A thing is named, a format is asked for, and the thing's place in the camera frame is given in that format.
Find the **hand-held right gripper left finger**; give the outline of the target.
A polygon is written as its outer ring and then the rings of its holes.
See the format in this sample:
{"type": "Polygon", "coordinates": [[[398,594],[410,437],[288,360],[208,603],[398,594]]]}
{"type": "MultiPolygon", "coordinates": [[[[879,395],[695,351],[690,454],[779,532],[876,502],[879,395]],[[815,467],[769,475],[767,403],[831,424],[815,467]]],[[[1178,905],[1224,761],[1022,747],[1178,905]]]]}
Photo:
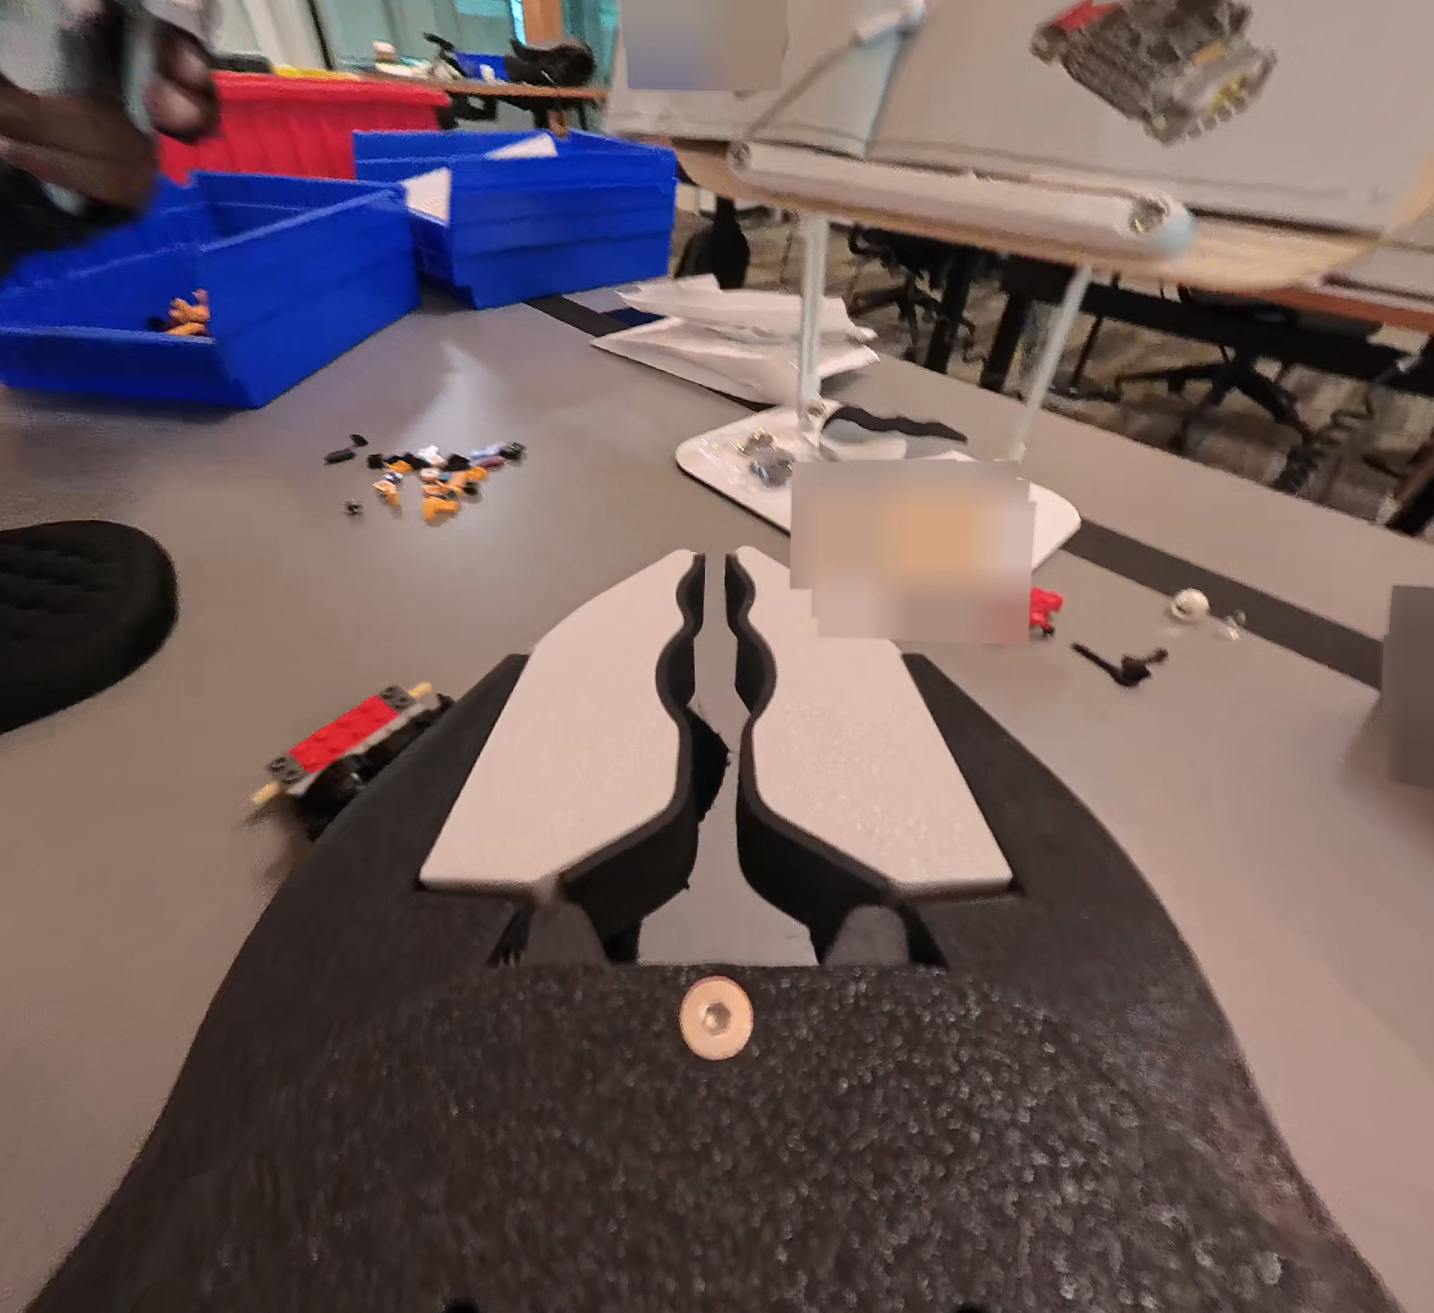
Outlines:
{"type": "Polygon", "coordinates": [[[603,946],[690,886],[730,749],[695,710],[709,562],[677,550],[523,662],[421,868],[437,896],[580,910],[603,946]]]}

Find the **toy brick car chassis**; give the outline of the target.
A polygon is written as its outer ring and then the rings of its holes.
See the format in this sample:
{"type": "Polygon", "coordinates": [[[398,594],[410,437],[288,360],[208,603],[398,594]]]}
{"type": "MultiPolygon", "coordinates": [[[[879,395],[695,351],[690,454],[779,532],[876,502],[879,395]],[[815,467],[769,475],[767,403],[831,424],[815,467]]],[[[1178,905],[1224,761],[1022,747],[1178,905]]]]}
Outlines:
{"type": "Polygon", "coordinates": [[[430,683],[370,695],[267,764],[251,817],[282,809],[318,841],[454,704],[430,683]]]}

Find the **pile of small toy bricks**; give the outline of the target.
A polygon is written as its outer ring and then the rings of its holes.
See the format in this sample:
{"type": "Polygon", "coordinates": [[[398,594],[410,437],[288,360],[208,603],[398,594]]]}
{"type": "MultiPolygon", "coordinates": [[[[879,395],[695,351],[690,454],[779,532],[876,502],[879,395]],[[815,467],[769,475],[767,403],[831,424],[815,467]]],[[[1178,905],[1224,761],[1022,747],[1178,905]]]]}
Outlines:
{"type": "Polygon", "coordinates": [[[364,479],[364,493],[344,499],[344,511],[362,518],[376,509],[389,515],[403,515],[415,505],[425,526],[454,520],[474,508],[484,496],[486,484],[495,473],[528,463],[529,446],[522,442],[499,442],[471,451],[446,451],[439,445],[388,451],[361,434],[324,454],[321,466],[327,472],[353,472],[364,479]]]}

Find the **grey desk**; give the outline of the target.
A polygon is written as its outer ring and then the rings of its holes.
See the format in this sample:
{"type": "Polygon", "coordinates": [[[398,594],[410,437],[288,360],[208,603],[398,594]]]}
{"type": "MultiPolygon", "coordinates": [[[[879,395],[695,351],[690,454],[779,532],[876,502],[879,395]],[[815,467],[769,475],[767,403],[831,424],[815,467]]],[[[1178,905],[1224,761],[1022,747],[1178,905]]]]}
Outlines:
{"type": "MultiPolygon", "coordinates": [[[[737,744],[724,567],[787,543],[681,476],[722,398],[559,305],[415,314],[258,412],[4,398],[4,523],[111,518],[180,615],[4,737],[4,1310],[1432,1310],[1432,791],[1379,695],[1063,553],[1035,648],[927,648],[1014,896],[925,967],[507,964],[418,889],[528,654],[709,555],[698,708],[737,744]],[[529,446],[477,506],[362,518],[388,451],[529,446]],[[1166,648],[1123,690],[1079,657],[1166,648]],[[454,707],[318,839],[267,764],[370,695],[454,707]]],[[[1046,418],[1085,521],[1385,636],[1432,550],[1046,418]]]]}

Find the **long wooden office desk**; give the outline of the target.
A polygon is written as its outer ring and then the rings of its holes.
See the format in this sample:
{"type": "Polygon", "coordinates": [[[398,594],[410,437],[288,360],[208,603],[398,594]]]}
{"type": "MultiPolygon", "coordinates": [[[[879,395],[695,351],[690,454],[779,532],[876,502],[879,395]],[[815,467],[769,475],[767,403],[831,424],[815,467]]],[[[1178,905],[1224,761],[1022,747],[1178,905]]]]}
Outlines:
{"type": "MultiPolygon", "coordinates": [[[[996,272],[1007,306],[984,360],[980,386],[1001,392],[1013,371],[1032,306],[1061,305],[1073,272],[1025,258],[1002,259],[996,272]]],[[[1127,284],[1093,282],[1081,311],[1126,327],[1252,351],[1257,357],[1359,381],[1373,380],[1406,354],[1370,338],[1335,332],[1331,323],[1373,323],[1377,330],[1416,335],[1423,341],[1413,366],[1395,372],[1391,389],[1433,395],[1432,311],[1416,306],[1358,299],[1346,290],[1302,287],[1188,302],[1127,284]]]]}

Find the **person's left hand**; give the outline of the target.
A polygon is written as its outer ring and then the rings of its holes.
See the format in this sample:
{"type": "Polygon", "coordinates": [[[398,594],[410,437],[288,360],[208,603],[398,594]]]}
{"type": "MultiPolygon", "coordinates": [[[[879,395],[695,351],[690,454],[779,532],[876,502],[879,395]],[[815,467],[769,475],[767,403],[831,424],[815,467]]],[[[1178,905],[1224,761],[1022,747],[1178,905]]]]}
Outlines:
{"type": "Polygon", "coordinates": [[[4,80],[4,163],[44,186],[136,213],[160,172],[159,139],[192,147],[219,124],[211,59],[210,49],[187,32],[162,31],[145,92],[148,127],[115,94],[41,97],[4,80]]]}

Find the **red storage bin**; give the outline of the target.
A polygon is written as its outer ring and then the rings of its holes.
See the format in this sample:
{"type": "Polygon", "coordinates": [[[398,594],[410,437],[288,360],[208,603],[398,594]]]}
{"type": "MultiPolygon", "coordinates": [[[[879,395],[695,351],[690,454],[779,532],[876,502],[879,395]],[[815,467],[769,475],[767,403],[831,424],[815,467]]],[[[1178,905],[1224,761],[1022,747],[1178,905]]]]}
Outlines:
{"type": "Polygon", "coordinates": [[[160,171],[184,184],[195,172],[352,181],[358,132],[436,132],[449,95],[427,85],[347,76],[219,71],[220,124],[201,144],[160,141],[160,171]]]}

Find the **black toy axle part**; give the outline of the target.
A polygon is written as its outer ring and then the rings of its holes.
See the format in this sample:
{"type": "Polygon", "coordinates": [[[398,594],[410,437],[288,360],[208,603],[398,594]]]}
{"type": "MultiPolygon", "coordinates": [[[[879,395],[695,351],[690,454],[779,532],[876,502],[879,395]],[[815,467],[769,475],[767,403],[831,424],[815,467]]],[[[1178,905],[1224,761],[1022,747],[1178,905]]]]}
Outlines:
{"type": "Polygon", "coordinates": [[[1123,690],[1133,690],[1145,684],[1154,677],[1157,668],[1171,659],[1166,648],[1157,648],[1147,655],[1123,655],[1120,660],[1106,659],[1081,642],[1075,642],[1072,649],[1111,677],[1123,690]]]}

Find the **grey black-edged plastic part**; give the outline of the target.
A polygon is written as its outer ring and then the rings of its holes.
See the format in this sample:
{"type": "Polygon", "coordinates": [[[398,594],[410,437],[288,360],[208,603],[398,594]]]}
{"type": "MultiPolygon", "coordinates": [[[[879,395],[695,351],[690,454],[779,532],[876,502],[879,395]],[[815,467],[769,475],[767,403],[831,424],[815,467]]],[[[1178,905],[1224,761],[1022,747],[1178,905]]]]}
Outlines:
{"type": "Polygon", "coordinates": [[[883,416],[843,404],[823,418],[815,443],[834,463],[913,463],[963,452],[969,439],[942,422],[883,416]]]}

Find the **blue storage bin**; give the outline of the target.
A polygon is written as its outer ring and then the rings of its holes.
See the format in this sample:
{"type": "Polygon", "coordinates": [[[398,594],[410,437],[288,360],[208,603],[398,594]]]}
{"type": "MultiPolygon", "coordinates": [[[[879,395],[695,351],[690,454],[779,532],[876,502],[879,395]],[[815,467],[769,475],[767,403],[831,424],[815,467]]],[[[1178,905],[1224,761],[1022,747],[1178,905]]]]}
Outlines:
{"type": "Polygon", "coordinates": [[[255,410],[421,299],[401,189],[272,175],[162,180],[141,217],[4,285],[11,390],[255,410]],[[211,338],[147,320],[205,290],[211,338]]]}

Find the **black tape strip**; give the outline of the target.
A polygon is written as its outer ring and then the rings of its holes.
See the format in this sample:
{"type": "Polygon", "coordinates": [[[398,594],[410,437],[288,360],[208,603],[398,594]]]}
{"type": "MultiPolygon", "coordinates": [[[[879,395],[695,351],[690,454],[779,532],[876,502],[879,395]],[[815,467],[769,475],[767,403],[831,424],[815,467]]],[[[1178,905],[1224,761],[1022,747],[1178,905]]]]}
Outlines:
{"type": "MultiPolygon", "coordinates": [[[[909,377],[906,384],[898,384],[894,372],[886,377],[876,371],[837,377],[832,381],[832,395],[870,406],[876,406],[882,397],[889,403],[900,398],[934,403],[942,416],[953,410],[957,397],[981,395],[975,386],[922,374],[909,365],[898,365],[898,372],[909,377]]],[[[1322,616],[1172,552],[1163,552],[1106,523],[1085,521],[1058,546],[1058,552],[1154,592],[1166,601],[1183,589],[1198,589],[1213,601],[1218,619],[1236,613],[1245,618],[1243,637],[1278,646],[1373,692],[1382,689],[1385,640],[1380,636],[1322,616]]]]}

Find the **black office chair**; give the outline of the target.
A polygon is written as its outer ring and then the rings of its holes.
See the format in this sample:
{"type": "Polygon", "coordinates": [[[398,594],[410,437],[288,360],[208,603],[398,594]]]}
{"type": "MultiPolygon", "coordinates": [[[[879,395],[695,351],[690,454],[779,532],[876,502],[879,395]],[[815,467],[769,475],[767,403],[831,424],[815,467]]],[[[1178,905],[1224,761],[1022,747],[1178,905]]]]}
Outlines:
{"type": "Polygon", "coordinates": [[[862,326],[880,311],[895,311],[906,330],[904,362],[925,368],[942,341],[944,351],[951,353],[965,318],[951,315],[947,299],[960,275],[963,249],[870,226],[852,226],[849,247],[861,272],[877,264],[888,276],[886,287],[870,290],[853,276],[846,299],[852,320],[862,326]]]}
{"type": "Polygon", "coordinates": [[[1222,409],[1233,400],[1263,413],[1269,427],[1291,437],[1285,451],[1294,470],[1288,490],[1353,445],[1353,434],[1374,418],[1376,395],[1432,372],[1432,336],[1420,336],[1412,350],[1380,339],[1383,324],[1313,312],[1260,308],[1227,321],[1242,329],[1240,341],[1215,344],[1216,357],[1174,368],[1132,374],[1132,383],[1162,387],[1182,403],[1168,449],[1192,458],[1215,431],[1222,409]],[[1353,381],[1353,409],[1334,412],[1322,425],[1305,418],[1290,386],[1294,372],[1353,381]]]}

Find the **black quilted pad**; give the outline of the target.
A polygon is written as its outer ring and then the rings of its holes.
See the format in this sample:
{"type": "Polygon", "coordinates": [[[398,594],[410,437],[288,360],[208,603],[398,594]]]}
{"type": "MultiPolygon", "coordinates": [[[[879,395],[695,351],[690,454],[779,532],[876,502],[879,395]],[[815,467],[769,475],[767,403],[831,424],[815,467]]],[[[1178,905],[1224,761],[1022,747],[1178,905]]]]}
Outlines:
{"type": "Polygon", "coordinates": [[[142,531],[108,520],[2,534],[2,732],[126,681],[168,643],[178,577],[142,531]]]}

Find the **book stand with white base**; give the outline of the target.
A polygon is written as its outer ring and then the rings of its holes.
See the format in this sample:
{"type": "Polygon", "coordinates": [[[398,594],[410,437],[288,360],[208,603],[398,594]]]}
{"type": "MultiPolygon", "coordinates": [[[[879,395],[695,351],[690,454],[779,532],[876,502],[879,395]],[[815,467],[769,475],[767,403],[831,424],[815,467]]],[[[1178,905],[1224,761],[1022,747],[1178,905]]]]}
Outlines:
{"type": "Polygon", "coordinates": [[[809,457],[818,455],[817,309],[835,219],[1073,270],[1010,439],[1005,460],[1022,464],[1075,318],[1097,275],[1172,281],[1216,293],[1273,293],[1347,270],[1382,247],[1406,246],[1432,211],[1432,171],[1394,226],[1364,232],[1278,219],[1197,216],[1168,195],[1120,189],[1109,181],[942,174],[764,145],[754,138],[734,145],[684,139],[668,144],[680,166],[716,196],[751,199],[802,216],[796,406],[800,443],[809,457]]]}

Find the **open instruction booklet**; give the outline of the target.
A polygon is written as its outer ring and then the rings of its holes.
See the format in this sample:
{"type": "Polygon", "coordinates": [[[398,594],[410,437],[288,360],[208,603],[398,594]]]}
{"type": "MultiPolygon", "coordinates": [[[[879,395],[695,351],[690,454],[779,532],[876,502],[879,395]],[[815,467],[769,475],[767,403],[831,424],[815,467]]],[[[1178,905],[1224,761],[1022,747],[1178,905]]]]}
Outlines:
{"type": "Polygon", "coordinates": [[[609,116],[1380,234],[1432,174],[1432,0],[620,0],[609,116]]]}

